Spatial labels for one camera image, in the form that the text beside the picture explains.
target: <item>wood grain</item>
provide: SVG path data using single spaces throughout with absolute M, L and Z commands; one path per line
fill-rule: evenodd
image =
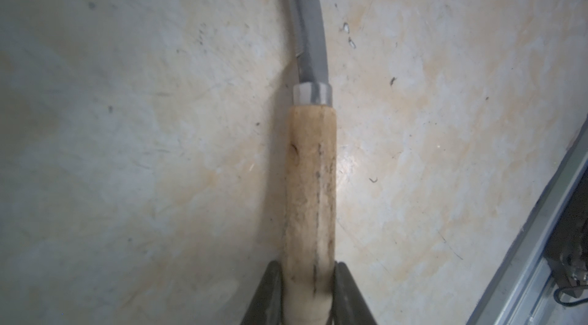
M 288 119 L 284 325 L 325 325 L 333 299 L 336 114 L 294 106 Z

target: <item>knife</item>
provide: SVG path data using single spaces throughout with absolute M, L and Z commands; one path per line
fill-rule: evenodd
M 335 265 L 336 114 L 320 1 L 288 2 L 299 83 L 288 114 L 282 321 L 325 325 Z

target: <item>black cable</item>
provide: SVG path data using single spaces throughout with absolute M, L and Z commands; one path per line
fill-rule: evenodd
M 588 286 L 575 286 L 575 287 L 559 288 L 555 292 L 553 292 L 553 298 L 555 299 L 555 302 L 557 302 L 565 307 L 575 307 L 575 306 L 578 306 L 579 304 L 582 304 L 582 303 L 588 303 L 588 298 L 583 299 L 583 300 L 579 300 L 579 301 L 574 301 L 574 302 L 562 302 L 562 299 L 560 298 L 560 293 L 562 291 L 576 290 L 576 289 L 588 289 Z

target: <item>metal ferrule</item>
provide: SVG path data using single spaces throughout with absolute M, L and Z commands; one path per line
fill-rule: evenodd
M 328 83 L 305 82 L 293 88 L 294 106 L 333 106 L 333 90 Z

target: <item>curved metal blade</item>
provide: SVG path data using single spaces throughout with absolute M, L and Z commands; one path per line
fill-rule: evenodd
M 300 83 L 329 82 L 320 0 L 288 0 L 296 38 Z

